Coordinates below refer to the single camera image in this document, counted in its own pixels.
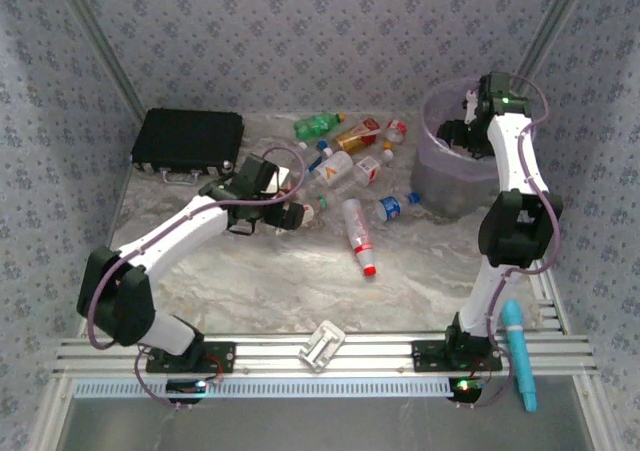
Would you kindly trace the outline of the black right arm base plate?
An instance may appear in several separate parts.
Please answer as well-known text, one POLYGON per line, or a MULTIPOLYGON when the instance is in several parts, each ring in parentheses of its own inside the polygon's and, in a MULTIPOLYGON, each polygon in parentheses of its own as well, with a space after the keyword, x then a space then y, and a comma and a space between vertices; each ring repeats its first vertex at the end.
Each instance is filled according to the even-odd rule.
POLYGON ((501 371, 500 356, 454 348, 444 340, 416 340, 411 343, 415 372, 501 371))

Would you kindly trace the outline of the small bottle orange cap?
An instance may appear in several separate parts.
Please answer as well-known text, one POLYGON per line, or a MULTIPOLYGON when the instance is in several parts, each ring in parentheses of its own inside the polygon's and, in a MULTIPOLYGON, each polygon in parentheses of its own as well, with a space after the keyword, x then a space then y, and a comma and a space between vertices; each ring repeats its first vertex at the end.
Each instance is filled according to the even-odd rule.
POLYGON ((383 148, 392 150, 395 146, 402 144, 407 131, 408 128, 404 122, 397 119, 389 121, 383 133, 383 148))

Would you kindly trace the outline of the blue label bottle blue cap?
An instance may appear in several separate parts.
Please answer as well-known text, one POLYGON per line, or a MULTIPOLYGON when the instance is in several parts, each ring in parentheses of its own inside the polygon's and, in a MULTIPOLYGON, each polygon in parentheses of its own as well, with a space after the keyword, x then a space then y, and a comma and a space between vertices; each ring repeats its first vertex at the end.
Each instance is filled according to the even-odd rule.
POLYGON ((420 196, 415 192, 399 196, 388 196, 374 203, 374 213, 380 222, 393 221, 406 208, 417 205, 420 201, 420 196))

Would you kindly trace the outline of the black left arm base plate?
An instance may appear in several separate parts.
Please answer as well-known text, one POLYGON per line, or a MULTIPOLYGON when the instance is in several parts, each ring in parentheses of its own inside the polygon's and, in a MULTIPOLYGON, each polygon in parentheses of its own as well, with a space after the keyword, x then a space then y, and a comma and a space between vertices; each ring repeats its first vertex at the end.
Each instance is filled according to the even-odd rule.
POLYGON ((190 345, 181 355, 171 355, 152 348, 145 365, 149 374, 205 374, 231 373, 234 369, 234 342, 201 341, 190 345))

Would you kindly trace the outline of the clear bottle white cap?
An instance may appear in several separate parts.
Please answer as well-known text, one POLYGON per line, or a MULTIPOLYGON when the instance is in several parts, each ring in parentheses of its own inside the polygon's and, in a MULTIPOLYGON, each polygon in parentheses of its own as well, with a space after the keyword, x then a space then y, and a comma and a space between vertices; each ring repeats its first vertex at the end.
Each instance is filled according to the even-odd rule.
POLYGON ((304 143, 274 144, 263 156, 279 167, 296 171, 301 169, 301 163, 306 162, 307 150, 308 147, 304 143))

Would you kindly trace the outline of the right controller board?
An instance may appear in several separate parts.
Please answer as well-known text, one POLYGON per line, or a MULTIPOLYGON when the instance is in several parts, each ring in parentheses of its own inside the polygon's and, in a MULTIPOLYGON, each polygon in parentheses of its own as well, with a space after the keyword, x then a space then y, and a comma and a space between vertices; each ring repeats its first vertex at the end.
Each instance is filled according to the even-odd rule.
POLYGON ((451 378, 448 400, 458 404, 474 405, 481 397, 485 383, 476 378, 451 378))

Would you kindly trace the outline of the controller board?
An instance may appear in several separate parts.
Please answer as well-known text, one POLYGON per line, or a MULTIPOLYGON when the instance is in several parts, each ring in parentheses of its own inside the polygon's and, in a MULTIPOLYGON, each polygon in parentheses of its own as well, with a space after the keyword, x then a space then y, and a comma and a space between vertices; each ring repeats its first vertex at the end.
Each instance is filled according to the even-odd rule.
POLYGON ((476 378, 451 378, 448 400, 458 404, 474 405, 481 397, 485 383, 476 378))
POLYGON ((170 379, 165 386, 167 399, 177 406, 199 403, 207 392, 208 383, 204 380, 170 379))

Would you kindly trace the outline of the black hard case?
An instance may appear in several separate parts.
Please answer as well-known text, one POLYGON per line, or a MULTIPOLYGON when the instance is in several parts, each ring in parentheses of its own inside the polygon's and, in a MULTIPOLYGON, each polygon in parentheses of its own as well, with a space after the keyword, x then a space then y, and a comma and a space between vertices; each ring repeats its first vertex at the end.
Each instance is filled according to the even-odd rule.
POLYGON ((133 166, 147 173, 231 174, 245 130, 235 112, 152 108, 133 145, 133 166))

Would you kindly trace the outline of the green plastic bottle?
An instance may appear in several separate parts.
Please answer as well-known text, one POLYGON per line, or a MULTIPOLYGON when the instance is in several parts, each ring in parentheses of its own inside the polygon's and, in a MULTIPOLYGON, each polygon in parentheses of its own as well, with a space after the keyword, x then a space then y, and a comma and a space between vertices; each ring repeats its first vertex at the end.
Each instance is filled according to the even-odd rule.
POLYGON ((296 121, 293 129, 298 140, 307 141, 326 135, 344 121, 343 113, 320 113, 296 121))

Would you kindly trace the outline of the clear bottle green cap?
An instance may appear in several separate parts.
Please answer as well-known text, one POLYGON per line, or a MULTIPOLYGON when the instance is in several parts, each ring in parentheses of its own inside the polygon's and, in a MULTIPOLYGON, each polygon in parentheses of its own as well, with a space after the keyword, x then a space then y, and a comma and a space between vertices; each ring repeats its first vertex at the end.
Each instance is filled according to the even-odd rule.
POLYGON ((301 222, 302 225, 309 224, 315 218, 322 215, 329 207, 327 200, 321 195, 304 200, 302 205, 304 208, 304 214, 301 222))

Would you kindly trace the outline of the aluminium rail beam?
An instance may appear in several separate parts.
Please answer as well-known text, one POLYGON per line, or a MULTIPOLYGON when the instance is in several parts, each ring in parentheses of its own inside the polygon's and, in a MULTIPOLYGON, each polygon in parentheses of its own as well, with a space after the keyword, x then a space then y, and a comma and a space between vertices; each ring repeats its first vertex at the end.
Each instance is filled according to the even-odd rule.
MULTIPOLYGON (((594 375, 598 372, 588 339, 561 332, 525 334, 536 376, 594 375)), ((319 378, 413 376, 413 347, 418 340, 439 340, 441 333, 351 334, 331 358, 319 378)), ((307 334, 208 335, 210 342, 233 342, 234 377, 314 377, 298 357, 307 334)), ((87 340, 66 339, 48 363, 56 375, 70 377, 131 377, 137 348, 114 346, 99 351, 87 340)))

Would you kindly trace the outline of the white plastic bracket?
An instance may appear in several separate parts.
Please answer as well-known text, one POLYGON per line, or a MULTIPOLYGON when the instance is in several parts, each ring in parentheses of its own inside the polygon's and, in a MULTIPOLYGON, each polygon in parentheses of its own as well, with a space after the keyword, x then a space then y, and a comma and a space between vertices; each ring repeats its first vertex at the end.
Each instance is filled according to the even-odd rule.
POLYGON ((327 367, 345 339, 344 331, 331 321, 325 320, 302 345, 298 358, 313 372, 320 373, 327 367))

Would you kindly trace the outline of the amber juice bottle red label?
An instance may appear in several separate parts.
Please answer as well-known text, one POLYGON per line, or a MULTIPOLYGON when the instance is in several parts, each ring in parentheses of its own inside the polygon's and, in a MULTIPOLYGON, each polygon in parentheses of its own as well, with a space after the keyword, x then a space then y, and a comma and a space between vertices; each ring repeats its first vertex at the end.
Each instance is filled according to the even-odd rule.
POLYGON ((338 134, 334 143, 339 151, 358 153, 373 145, 381 132, 380 124, 374 118, 366 118, 347 131, 338 134))

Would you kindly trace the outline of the silver metal mesh bin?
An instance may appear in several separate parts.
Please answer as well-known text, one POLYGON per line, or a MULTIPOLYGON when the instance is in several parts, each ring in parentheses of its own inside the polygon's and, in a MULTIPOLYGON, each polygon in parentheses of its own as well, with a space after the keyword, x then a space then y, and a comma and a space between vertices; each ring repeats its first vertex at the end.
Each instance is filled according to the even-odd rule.
POLYGON ((490 205, 499 192, 494 157, 473 159, 464 149, 449 148, 437 137, 441 124, 463 120, 467 90, 477 90, 480 77, 465 76, 431 88, 420 112, 420 131, 410 176, 411 190, 427 210, 448 218, 490 205))

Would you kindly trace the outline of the clear bottle blue cap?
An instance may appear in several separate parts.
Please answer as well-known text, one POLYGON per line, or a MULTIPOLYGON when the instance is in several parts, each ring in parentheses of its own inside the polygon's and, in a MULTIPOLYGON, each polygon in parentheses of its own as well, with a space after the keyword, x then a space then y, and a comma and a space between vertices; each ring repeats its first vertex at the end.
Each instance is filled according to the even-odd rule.
POLYGON ((313 148, 307 149, 306 171, 313 172, 326 158, 333 154, 333 149, 326 140, 320 140, 313 148))

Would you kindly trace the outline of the left controller board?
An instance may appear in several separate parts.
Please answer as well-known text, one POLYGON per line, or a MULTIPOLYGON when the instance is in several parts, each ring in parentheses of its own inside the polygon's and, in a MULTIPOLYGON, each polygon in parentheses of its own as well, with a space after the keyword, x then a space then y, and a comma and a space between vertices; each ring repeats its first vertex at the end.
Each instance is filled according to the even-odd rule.
POLYGON ((165 386, 167 399, 177 406, 199 403, 207 392, 208 383, 204 380, 170 379, 165 386))

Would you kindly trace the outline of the white bottle red cap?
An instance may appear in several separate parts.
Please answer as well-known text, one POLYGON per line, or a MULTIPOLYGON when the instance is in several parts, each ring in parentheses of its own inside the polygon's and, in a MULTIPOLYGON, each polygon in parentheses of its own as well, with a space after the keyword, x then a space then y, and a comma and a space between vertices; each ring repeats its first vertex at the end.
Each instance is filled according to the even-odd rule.
POLYGON ((367 277, 374 276, 376 265, 373 245, 361 202, 358 199, 345 200, 342 212, 350 244, 363 274, 367 277))

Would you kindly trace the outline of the metal corner post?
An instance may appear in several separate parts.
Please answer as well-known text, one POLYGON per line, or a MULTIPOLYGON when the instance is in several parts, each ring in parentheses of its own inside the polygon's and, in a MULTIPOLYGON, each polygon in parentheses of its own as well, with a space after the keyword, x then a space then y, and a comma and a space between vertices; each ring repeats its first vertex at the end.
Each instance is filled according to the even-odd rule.
POLYGON ((117 93, 129 110, 133 119, 141 125, 146 109, 138 97, 129 77, 121 66, 114 48, 109 43, 88 0, 64 0, 70 8, 78 24, 84 31, 86 39, 96 58, 103 65, 117 93))
POLYGON ((578 1, 551 0, 544 19, 520 63, 519 75, 531 79, 537 74, 578 1))

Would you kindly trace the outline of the red-white label bottle white cap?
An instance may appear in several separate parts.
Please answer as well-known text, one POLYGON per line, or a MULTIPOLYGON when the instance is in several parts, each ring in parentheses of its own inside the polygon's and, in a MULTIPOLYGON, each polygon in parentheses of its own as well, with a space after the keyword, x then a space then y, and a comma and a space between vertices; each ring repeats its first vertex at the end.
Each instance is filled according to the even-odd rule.
POLYGON ((377 179, 382 168, 393 158, 394 152, 391 149, 383 149, 377 154, 365 156, 352 169, 353 182, 360 186, 368 186, 377 179))

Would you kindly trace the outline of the white bottle orange V mark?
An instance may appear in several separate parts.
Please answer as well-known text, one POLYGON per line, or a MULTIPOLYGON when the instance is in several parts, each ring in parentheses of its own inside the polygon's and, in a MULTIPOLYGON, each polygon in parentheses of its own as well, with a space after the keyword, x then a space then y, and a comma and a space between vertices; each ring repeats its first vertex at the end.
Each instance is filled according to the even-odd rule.
POLYGON ((338 151, 322 161, 313 171, 313 178, 322 186, 332 187, 353 168, 352 157, 338 151))

